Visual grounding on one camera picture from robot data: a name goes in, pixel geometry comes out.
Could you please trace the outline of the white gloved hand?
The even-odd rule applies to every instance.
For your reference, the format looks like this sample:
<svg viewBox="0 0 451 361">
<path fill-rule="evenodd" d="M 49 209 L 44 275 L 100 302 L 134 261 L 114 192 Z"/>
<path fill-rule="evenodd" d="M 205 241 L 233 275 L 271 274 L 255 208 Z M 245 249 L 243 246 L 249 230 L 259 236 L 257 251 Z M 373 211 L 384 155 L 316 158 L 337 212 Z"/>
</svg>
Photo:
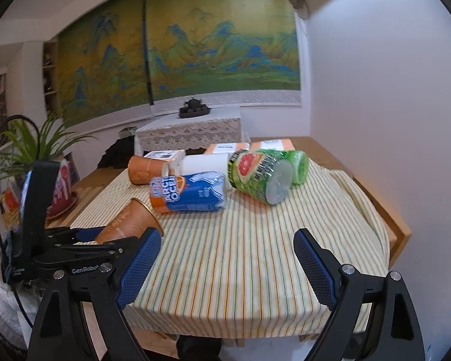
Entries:
<svg viewBox="0 0 451 361">
<path fill-rule="evenodd" d="M 34 289 L 17 290 L 29 320 L 34 323 L 38 313 L 41 296 Z M 21 312 L 13 291 L 9 285 L 0 280 L 0 334 L 12 345 L 27 349 L 32 335 L 32 328 Z"/>
</svg>

